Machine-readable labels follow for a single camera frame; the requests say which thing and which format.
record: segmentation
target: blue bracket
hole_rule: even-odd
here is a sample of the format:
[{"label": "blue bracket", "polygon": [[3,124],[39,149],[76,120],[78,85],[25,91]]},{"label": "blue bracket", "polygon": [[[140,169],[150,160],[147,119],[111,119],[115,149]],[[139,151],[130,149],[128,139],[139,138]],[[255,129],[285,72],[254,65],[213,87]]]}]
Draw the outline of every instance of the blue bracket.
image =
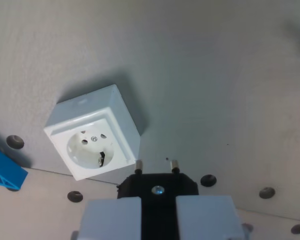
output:
[{"label": "blue bracket", "polygon": [[0,152],[0,185],[20,190],[28,172]]}]

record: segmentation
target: screw head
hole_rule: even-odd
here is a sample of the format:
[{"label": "screw head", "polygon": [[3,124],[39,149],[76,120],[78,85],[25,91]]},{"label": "screw head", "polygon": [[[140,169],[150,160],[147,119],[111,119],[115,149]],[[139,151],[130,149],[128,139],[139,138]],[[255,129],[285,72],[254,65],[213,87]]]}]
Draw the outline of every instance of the screw head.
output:
[{"label": "screw head", "polygon": [[155,195],[161,195],[165,192],[165,188],[163,186],[154,186],[151,192]]}]

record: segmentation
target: white electrical outlet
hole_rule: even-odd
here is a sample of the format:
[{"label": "white electrical outlet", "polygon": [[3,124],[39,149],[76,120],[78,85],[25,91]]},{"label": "white electrical outlet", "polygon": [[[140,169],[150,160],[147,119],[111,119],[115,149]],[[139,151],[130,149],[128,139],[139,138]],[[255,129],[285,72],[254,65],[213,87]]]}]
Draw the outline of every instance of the white electrical outlet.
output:
[{"label": "white electrical outlet", "polygon": [[58,103],[44,131],[76,180],[138,159],[140,135],[116,85]]}]

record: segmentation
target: metal pin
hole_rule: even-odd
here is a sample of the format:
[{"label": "metal pin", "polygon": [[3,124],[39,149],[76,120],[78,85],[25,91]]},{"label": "metal pin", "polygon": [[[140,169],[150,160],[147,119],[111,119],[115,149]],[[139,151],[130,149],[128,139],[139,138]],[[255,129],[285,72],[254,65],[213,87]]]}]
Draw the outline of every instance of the metal pin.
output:
[{"label": "metal pin", "polygon": [[177,160],[172,160],[171,161],[171,171],[174,174],[180,173],[179,164],[178,164]]},{"label": "metal pin", "polygon": [[143,170],[143,163],[142,160],[137,160],[135,161],[135,168],[134,168],[134,173],[135,174],[142,174],[142,170]]}]

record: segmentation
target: gray surface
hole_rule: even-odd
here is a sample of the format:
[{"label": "gray surface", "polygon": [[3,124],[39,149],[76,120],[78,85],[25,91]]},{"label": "gray surface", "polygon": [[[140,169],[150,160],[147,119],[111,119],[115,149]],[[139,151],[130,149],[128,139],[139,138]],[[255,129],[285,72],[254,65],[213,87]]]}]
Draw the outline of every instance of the gray surface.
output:
[{"label": "gray surface", "polygon": [[113,83],[145,172],[177,159],[197,182],[216,175],[203,194],[300,219],[300,0],[0,1],[0,139],[22,137],[27,166],[68,174],[50,112]]}]

